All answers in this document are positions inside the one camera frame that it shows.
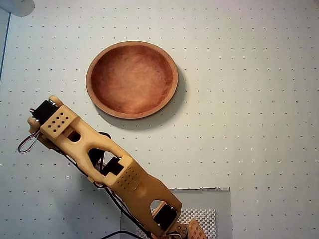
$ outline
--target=black cable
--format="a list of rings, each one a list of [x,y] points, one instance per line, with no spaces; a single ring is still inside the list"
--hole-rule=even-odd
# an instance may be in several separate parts
[[[81,173],[83,173],[86,177],[87,175],[78,167],[78,165],[76,164],[76,162],[74,162],[73,160],[71,160],[63,151],[60,151],[59,153],[61,153],[70,163],[72,163]],[[112,190],[108,190],[108,188],[104,185],[99,186],[96,182],[93,183],[95,187],[99,188],[99,189],[105,189],[105,191],[107,192],[107,194],[110,196],[110,198],[112,199],[112,201],[115,203],[115,205],[121,210],[121,212],[127,216],[128,219],[130,219],[143,233],[145,233],[145,235],[147,237],[149,237],[150,239],[152,238],[152,235],[150,232],[146,231],[143,227],[143,224],[141,224],[138,220],[136,220],[134,218],[134,216],[130,213],[129,209],[126,207],[126,205],[124,204],[124,202],[116,195],[116,194],[112,194],[113,191]]]
[[[137,239],[144,239],[144,238],[142,238],[142,237],[140,237],[140,236],[138,236],[138,235],[136,235],[136,234],[134,234],[132,232],[125,231],[125,230],[119,230],[119,231],[113,232],[111,234],[106,235],[105,237],[102,237],[101,239],[107,239],[107,238],[110,238],[110,237],[112,237],[112,236],[114,236],[116,234],[120,234],[120,233],[131,235],[131,236],[133,236],[133,237],[135,237]]]
[[[112,191],[112,195],[118,200],[118,202],[121,203],[121,205],[126,209],[126,211],[133,217],[133,215],[131,214],[130,210],[128,209],[128,207],[125,205],[125,203],[119,198],[118,195],[116,195],[113,191]]]
[[[151,233],[146,231],[144,227],[142,227],[142,225],[140,224],[139,221],[137,221],[131,214],[127,213],[122,207],[121,205],[118,203],[118,201],[115,199],[115,197],[112,195],[112,193],[108,190],[108,188],[105,188],[105,191],[107,192],[107,194],[110,196],[110,198],[112,199],[112,201],[115,203],[115,205],[121,210],[121,212],[127,216],[139,229],[141,229],[141,231],[143,233],[145,233],[145,235],[147,237],[149,237],[150,239],[153,239],[151,236]]]

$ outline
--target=white pegboard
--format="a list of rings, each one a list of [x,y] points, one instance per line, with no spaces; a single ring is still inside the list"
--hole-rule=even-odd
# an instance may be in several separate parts
[[[102,220],[112,210],[102,204],[107,198],[84,188],[62,158],[40,144],[28,155],[16,152],[29,107],[51,94],[169,187],[230,187],[235,239],[319,237],[316,1],[35,5],[31,15],[11,17],[0,82],[2,238],[85,238],[91,231],[98,238],[103,226],[91,225],[110,227]],[[100,116],[86,93],[92,59],[125,40],[156,44],[179,67],[175,97],[146,119]]]

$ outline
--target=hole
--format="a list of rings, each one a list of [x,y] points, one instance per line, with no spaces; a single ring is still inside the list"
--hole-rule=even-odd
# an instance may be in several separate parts
[[[71,140],[72,142],[77,142],[80,140],[80,138],[81,138],[81,135],[76,131],[73,131],[68,136],[68,139]]]
[[[154,200],[150,205],[150,210],[156,208],[156,215],[154,215],[154,221],[166,231],[169,226],[174,222],[177,217],[177,211],[168,204],[164,204],[161,200]]]

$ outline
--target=wire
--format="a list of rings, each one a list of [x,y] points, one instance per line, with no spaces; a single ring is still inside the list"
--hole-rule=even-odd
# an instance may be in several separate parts
[[[132,214],[126,212],[122,207],[121,205],[119,204],[119,202],[115,199],[115,197],[112,195],[112,193],[109,191],[108,188],[105,188],[105,191],[107,192],[107,194],[110,196],[110,198],[112,199],[112,201],[115,203],[115,205],[121,210],[121,212],[127,216],[139,229],[141,229],[141,231],[143,233],[145,233],[145,235],[147,237],[149,237],[150,239],[153,239],[152,236],[151,236],[151,233],[146,231],[145,228],[140,224],[139,221],[137,221],[133,216]]]
[[[58,153],[62,154],[70,163],[72,163],[81,173],[83,173],[86,177],[87,175],[78,167],[78,165],[76,164],[76,162],[74,162],[73,160],[71,160],[62,150],[57,151]],[[149,237],[150,239],[153,239],[151,236],[151,233],[146,231],[145,228],[143,227],[143,224],[141,224],[138,220],[136,220],[134,218],[134,216],[130,213],[129,209],[126,207],[126,205],[124,204],[124,202],[109,188],[107,188],[104,185],[98,185],[96,182],[93,183],[94,186],[96,188],[99,189],[105,189],[105,191],[107,192],[107,194],[110,196],[110,198],[112,199],[112,201],[114,202],[114,204],[121,210],[121,212],[128,218],[130,219],[139,229],[141,229],[141,231],[143,233],[145,233],[145,235],[147,237]]]
[[[38,140],[38,137],[40,135],[40,129],[38,129],[36,132],[30,134],[27,138],[25,138],[18,146],[18,152],[19,153],[28,153],[31,151],[32,147],[34,146],[35,142]],[[32,144],[26,149],[26,150],[22,150],[22,147],[29,142],[31,139],[34,139],[34,141],[32,142]]]
[[[102,237],[101,239],[107,239],[107,238],[110,238],[110,237],[115,236],[115,235],[120,234],[120,233],[131,235],[131,236],[133,236],[133,237],[135,237],[137,239],[144,239],[144,238],[142,238],[142,237],[140,237],[140,236],[138,236],[138,235],[136,235],[136,234],[134,234],[132,232],[125,231],[125,230],[119,230],[119,231],[110,233],[110,234],[106,235],[105,237]]]

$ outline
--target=wooden bowl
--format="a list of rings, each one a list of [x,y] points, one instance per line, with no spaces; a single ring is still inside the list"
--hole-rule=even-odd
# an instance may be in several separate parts
[[[93,103],[112,116],[138,119],[163,108],[178,83],[177,67],[161,48],[146,42],[112,45],[95,57],[86,75]]]

